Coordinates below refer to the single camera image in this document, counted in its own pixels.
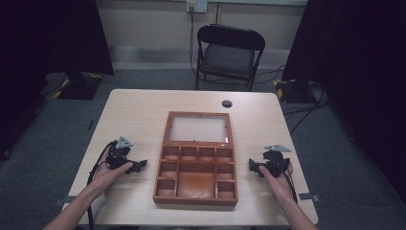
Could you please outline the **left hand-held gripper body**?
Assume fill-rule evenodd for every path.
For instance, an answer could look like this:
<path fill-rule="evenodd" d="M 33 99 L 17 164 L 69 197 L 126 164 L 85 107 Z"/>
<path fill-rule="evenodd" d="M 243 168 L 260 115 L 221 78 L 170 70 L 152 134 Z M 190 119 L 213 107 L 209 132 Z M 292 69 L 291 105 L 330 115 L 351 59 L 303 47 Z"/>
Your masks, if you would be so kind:
<path fill-rule="evenodd" d="M 128 162 L 126 156 L 130 152 L 132 146 L 133 144 L 123 136 L 118 140 L 113 141 L 106 156 L 108 167 L 111 170 L 115 170 L 126 164 Z"/>

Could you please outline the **wooden compartment box with lid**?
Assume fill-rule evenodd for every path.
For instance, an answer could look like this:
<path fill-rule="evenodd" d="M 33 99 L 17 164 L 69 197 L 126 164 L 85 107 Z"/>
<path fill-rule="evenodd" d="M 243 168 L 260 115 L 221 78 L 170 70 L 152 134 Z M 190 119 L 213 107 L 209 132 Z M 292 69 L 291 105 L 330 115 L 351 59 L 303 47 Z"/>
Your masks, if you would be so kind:
<path fill-rule="evenodd" d="M 184 205 L 235 206 L 236 157 L 227 113 L 169 113 L 153 200 Z"/>

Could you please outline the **black folding chair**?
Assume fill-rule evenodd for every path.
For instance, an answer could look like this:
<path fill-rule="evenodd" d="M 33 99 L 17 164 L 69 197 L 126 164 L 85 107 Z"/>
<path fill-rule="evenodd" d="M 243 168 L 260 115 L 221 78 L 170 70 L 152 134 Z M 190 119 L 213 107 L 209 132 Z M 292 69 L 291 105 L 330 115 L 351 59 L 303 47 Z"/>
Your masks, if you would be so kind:
<path fill-rule="evenodd" d="M 209 24 L 197 32 L 198 56 L 195 89 L 200 75 L 245 81 L 251 91 L 265 48 L 265 39 L 254 30 Z"/>

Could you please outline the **white wall outlet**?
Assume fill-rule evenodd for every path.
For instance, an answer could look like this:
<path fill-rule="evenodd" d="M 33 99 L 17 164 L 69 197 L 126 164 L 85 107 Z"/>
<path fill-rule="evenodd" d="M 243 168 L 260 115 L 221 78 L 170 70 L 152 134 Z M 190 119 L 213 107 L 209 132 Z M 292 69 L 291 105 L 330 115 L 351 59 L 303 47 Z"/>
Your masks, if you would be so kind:
<path fill-rule="evenodd" d="M 206 13 L 208 10 L 208 2 L 204 0 L 187 0 L 186 12 Z"/>

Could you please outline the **person's left hand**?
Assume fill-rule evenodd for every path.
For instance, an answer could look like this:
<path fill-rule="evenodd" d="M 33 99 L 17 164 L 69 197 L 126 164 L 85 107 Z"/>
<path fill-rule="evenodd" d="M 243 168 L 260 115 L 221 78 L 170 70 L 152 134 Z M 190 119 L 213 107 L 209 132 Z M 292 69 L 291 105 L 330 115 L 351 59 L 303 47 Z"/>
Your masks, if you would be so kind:
<path fill-rule="evenodd" d="M 120 166 L 117 169 L 111 170 L 106 163 L 102 163 L 98 166 L 96 174 L 91 183 L 86 187 L 86 193 L 88 197 L 96 199 L 102 195 L 102 193 L 122 174 L 129 170 L 133 166 L 128 162 Z"/>

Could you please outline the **grey table bracket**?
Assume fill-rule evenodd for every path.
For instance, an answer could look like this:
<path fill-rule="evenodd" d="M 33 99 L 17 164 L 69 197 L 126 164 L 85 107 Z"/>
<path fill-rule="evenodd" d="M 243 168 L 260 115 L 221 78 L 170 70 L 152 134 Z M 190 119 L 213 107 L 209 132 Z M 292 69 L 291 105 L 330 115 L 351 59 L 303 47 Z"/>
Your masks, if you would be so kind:
<path fill-rule="evenodd" d="M 67 195 L 63 198 L 57 198 L 54 202 L 55 206 L 63 206 L 66 203 L 71 203 L 76 198 L 75 195 Z"/>
<path fill-rule="evenodd" d="M 311 193 L 302 193 L 299 194 L 300 200 L 312 200 L 313 202 L 319 202 L 320 198 L 318 195 L 313 195 Z"/>

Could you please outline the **black stand base yellow tape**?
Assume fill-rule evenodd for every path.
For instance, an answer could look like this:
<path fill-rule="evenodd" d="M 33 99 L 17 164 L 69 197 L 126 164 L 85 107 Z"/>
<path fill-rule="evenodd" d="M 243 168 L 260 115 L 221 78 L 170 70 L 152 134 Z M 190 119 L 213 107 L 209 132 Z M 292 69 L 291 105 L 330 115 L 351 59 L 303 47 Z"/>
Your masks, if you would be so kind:
<path fill-rule="evenodd" d="M 274 80 L 277 96 L 287 104 L 315 104 L 316 99 L 308 84 L 300 84 L 295 80 Z"/>
<path fill-rule="evenodd" d="M 67 72 L 67 80 L 54 95 L 61 100 L 92 100 L 103 80 L 98 74 Z"/>

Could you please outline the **black curtain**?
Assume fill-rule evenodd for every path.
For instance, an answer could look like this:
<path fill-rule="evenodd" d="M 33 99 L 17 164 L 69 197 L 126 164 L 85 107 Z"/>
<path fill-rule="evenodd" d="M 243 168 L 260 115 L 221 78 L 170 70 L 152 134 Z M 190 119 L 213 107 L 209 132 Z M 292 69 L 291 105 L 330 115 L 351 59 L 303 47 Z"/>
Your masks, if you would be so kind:
<path fill-rule="evenodd" d="M 406 204 L 406 0 L 307 0 L 282 77 L 327 86 Z"/>
<path fill-rule="evenodd" d="M 96 0 L 0 0 L 0 160 L 67 72 L 114 74 Z"/>

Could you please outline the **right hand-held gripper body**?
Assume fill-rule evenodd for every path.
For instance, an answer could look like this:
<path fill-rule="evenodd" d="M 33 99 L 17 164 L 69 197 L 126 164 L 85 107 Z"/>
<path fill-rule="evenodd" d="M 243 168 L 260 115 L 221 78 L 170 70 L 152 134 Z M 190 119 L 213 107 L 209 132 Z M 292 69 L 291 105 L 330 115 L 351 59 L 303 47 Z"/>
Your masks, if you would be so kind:
<path fill-rule="evenodd" d="M 284 158 L 282 152 L 290 152 L 290 149 L 281 145 L 265 147 L 266 152 L 262 154 L 263 158 L 267 160 L 265 168 L 274 176 L 278 177 L 284 173 L 289 164 L 290 159 Z"/>

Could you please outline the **person's right hand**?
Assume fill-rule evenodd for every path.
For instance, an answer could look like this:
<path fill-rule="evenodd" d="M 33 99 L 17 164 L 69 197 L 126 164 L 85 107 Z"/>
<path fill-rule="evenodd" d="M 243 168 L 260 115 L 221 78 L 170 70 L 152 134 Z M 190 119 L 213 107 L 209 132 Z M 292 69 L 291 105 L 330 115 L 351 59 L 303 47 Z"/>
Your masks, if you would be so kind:
<path fill-rule="evenodd" d="M 274 177 L 263 166 L 259 166 L 259 170 L 266 178 L 270 186 L 271 193 L 281 205 L 294 202 L 289 181 L 283 174 L 281 174 L 279 177 Z"/>

